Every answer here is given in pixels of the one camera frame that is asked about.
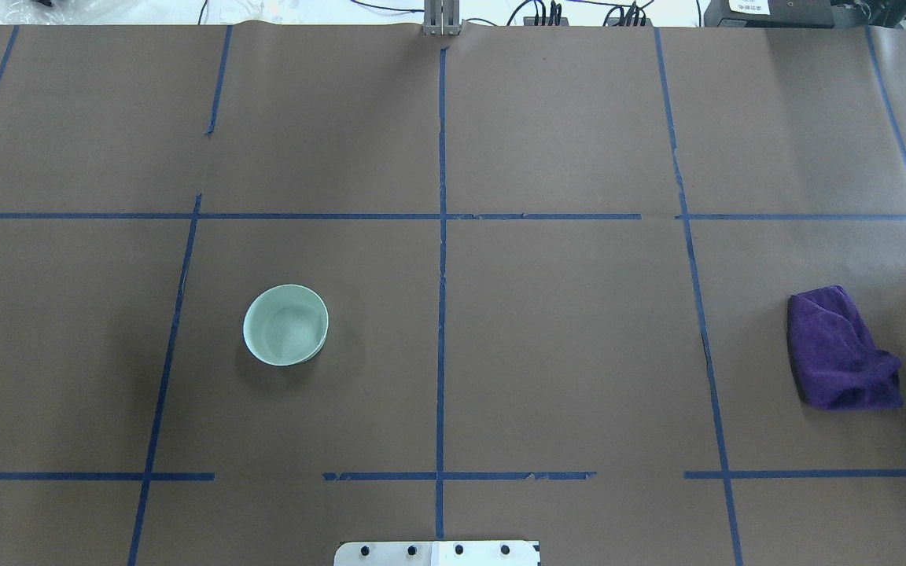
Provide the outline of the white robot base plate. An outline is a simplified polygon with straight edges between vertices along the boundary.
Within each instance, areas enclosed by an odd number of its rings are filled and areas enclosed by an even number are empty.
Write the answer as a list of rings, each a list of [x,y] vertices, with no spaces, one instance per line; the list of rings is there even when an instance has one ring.
[[[343,543],[334,565],[540,565],[540,544],[525,540]]]

